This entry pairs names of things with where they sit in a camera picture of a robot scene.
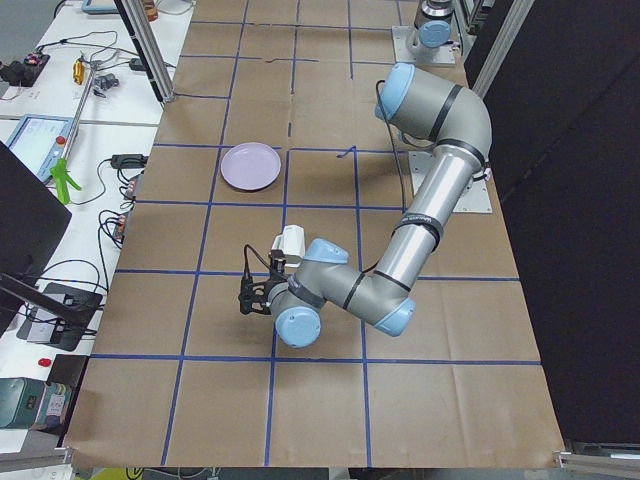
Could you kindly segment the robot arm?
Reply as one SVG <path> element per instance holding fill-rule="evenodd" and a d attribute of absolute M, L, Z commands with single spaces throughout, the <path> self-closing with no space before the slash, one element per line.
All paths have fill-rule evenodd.
<path fill-rule="evenodd" d="M 409 294 L 463 191 L 485 167 L 492 142 L 489 113 L 472 90 L 412 64 L 395 64 L 376 104 L 376 116 L 400 132 L 431 142 L 434 164 L 395 224 L 372 271 L 358 271 L 340 246 L 314 239 L 298 269 L 287 275 L 283 255 L 270 255 L 270 277 L 245 271 L 238 295 L 242 314 L 271 315 L 279 338 L 294 348 L 316 341 L 320 311 L 332 303 L 375 329 L 399 336 L 415 312 Z"/>
<path fill-rule="evenodd" d="M 453 13 L 451 0 L 419 1 L 414 17 L 419 44 L 427 48 L 438 48 L 449 41 Z"/>

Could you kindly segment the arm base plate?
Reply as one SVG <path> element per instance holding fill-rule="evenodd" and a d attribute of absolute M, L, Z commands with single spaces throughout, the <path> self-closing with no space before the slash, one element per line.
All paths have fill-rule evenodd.
<path fill-rule="evenodd" d="M 458 148 L 438 147 L 433 154 L 409 152 L 413 201 L 409 212 L 445 221 L 451 213 L 491 214 L 485 180 L 475 181 L 479 163 Z"/>
<path fill-rule="evenodd" d="M 392 40 L 395 62 L 421 67 L 453 67 L 456 63 L 452 45 L 427 47 L 418 38 L 413 26 L 393 26 Z"/>

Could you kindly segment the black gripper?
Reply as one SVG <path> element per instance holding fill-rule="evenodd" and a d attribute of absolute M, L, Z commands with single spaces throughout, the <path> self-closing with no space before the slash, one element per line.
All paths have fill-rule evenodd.
<path fill-rule="evenodd" d="M 271 314 L 268 295 L 277 285 L 287 282 L 285 264 L 286 257 L 284 254 L 270 254 L 269 264 L 267 265 L 269 278 L 265 281 L 254 282 L 249 267 L 248 255 L 244 255 L 244 271 L 238 295 L 239 310 L 243 315 L 250 313 Z"/>

